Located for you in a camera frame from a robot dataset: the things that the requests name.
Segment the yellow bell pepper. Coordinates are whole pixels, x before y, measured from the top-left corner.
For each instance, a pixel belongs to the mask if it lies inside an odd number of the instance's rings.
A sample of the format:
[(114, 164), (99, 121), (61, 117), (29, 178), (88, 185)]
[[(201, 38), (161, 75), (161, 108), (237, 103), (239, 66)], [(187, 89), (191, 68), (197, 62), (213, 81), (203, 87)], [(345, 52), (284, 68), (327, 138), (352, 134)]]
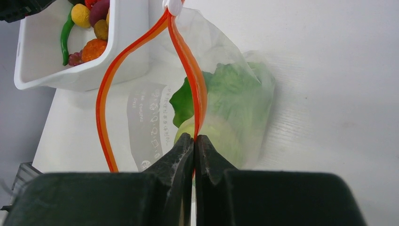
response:
[(108, 10), (107, 16), (106, 16), (106, 24), (109, 25), (109, 20), (110, 20), (110, 10)]

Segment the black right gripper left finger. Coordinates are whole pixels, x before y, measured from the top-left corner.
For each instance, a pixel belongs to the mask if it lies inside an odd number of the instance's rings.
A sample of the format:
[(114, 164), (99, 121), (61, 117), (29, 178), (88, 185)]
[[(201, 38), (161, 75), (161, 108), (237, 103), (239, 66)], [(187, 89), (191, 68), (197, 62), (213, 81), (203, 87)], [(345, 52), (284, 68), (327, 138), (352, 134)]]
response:
[(187, 226), (193, 139), (136, 173), (48, 173), (8, 207), (6, 226)]

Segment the green lettuce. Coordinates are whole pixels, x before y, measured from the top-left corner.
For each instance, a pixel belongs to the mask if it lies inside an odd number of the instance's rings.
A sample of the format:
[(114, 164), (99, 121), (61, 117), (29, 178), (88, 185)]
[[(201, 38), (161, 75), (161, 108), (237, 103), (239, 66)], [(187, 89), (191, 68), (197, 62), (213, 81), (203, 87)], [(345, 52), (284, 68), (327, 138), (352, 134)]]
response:
[(213, 73), (204, 72), (207, 86), (205, 122), (217, 117), (228, 122), (235, 132), (245, 157), (240, 168), (257, 162), (270, 108), (275, 79), (265, 63), (218, 64)]

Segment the green round fruit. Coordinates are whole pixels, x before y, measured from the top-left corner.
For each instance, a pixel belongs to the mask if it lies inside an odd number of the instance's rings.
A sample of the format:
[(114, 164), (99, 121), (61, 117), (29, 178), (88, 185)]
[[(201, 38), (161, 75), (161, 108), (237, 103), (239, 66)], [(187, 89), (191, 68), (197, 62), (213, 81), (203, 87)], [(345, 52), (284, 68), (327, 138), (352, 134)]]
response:
[(242, 145), (227, 121), (211, 117), (204, 123), (199, 134), (206, 135), (214, 148), (235, 167), (244, 165)]

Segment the clear orange zip bag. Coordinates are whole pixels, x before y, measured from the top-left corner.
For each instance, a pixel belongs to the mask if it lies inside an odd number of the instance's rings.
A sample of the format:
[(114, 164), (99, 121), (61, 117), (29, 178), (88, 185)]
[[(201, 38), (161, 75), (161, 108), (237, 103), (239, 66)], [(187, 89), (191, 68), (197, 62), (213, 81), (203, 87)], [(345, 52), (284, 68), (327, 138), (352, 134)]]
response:
[(182, 0), (163, 1), (164, 13), (155, 25), (120, 52), (109, 65), (100, 84), (96, 99), (96, 126), (103, 153), (110, 172), (118, 172), (106, 126), (106, 101), (112, 80), (123, 61), (148, 42), (168, 33), (168, 39), (182, 64), (185, 79), (169, 98), (174, 111), (176, 138), (183, 133), (197, 138), (207, 113), (207, 86), (204, 72), (213, 73), (218, 64), (237, 63), (246, 66), (254, 54), (240, 53), (238, 48), (219, 29), (198, 12), (184, 9)]

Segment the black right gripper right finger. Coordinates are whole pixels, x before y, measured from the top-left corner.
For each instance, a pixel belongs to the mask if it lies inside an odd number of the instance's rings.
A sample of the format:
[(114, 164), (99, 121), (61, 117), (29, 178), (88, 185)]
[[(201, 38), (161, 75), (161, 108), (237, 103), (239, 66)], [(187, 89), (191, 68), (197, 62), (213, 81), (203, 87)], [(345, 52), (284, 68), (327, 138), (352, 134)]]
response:
[(364, 226), (347, 184), (320, 172), (239, 170), (200, 135), (194, 147), (199, 226)]

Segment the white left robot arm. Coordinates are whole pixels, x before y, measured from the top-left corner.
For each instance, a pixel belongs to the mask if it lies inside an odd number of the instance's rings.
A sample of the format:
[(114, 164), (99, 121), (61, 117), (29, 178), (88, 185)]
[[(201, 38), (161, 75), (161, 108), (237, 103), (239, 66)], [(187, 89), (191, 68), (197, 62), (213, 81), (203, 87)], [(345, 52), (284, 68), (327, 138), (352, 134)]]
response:
[(55, 0), (0, 0), (0, 20), (12, 23), (45, 10)]

